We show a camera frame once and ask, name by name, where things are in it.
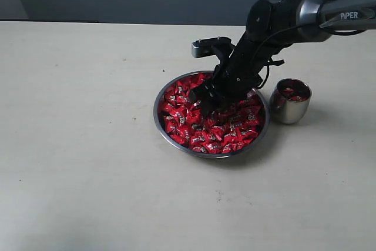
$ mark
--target white table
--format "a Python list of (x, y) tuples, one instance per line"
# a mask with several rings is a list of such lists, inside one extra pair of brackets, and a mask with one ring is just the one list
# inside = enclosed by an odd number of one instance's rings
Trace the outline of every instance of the white table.
[(190, 44), (243, 27), (0, 23), (0, 250), (375, 250), (376, 33), (283, 50), (304, 119), (204, 160), (152, 118)]

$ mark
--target stainless steel cup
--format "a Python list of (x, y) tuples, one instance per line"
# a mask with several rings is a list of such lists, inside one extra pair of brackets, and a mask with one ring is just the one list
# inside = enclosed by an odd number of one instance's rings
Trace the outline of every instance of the stainless steel cup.
[[(284, 93), (286, 88), (290, 88), (305, 100), (292, 101)], [(270, 115), (277, 122), (286, 124), (297, 123), (306, 113), (311, 96), (312, 91), (306, 83), (298, 79), (283, 79), (277, 83), (270, 97)]]

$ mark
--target stainless steel bowl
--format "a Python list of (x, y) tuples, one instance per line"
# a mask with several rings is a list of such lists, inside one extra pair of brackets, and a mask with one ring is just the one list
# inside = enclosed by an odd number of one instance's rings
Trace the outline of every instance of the stainless steel bowl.
[(176, 147), (176, 148), (178, 148), (178, 149), (180, 149), (180, 150), (182, 150), (186, 153), (189, 153), (189, 154), (201, 157), (201, 158), (208, 158), (208, 159), (227, 158), (227, 157), (234, 156), (236, 154), (239, 154), (239, 153), (242, 153), (244, 151), (251, 149), (253, 146), (255, 146), (264, 137), (264, 135), (266, 134), (266, 131), (269, 127), (269, 121), (270, 121), (268, 104), (267, 104), (266, 100), (264, 99), (263, 95), (256, 89), (253, 89), (252, 91), (260, 98), (260, 100), (263, 103), (263, 106), (264, 106), (263, 111), (265, 113), (265, 124), (264, 124), (264, 127), (261, 130), (260, 134), (258, 135), (258, 137), (255, 138), (255, 140), (252, 141), (249, 145), (243, 147), (240, 150), (232, 151), (230, 153), (221, 153), (221, 154), (200, 153), (200, 152), (193, 151), (193, 150), (191, 150), (187, 147), (184, 147), (184, 146), (178, 144), (175, 140), (173, 140), (165, 132), (165, 129), (163, 128), (164, 121), (163, 121), (161, 114), (159, 113), (159, 105), (163, 102), (163, 95), (164, 95), (166, 89), (170, 85), (172, 85), (173, 83), (177, 82), (178, 80), (181, 80), (181, 79), (183, 79), (187, 76), (196, 75), (198, 73), (213, 73), (213, 71), (199, 71), (199, 72), (191, 72), (191, 73), (186, 73), (185, 75), (181, 75), (181, 76), (177, 77), (176, 79), (173, 79), (172, 81), (170, 81), (164, 88), (162, 88), (162, 90), (157, 95), (157, 98), (155, 99), (155, 103), (154, 103), (154, 108), (153, 108), (153, 116), (154, 116), (155, 125), (157, 126), (157, 129), (160, 132), (160, 134), (164, 137), (165, 140), (167, 140), (174, 147)]

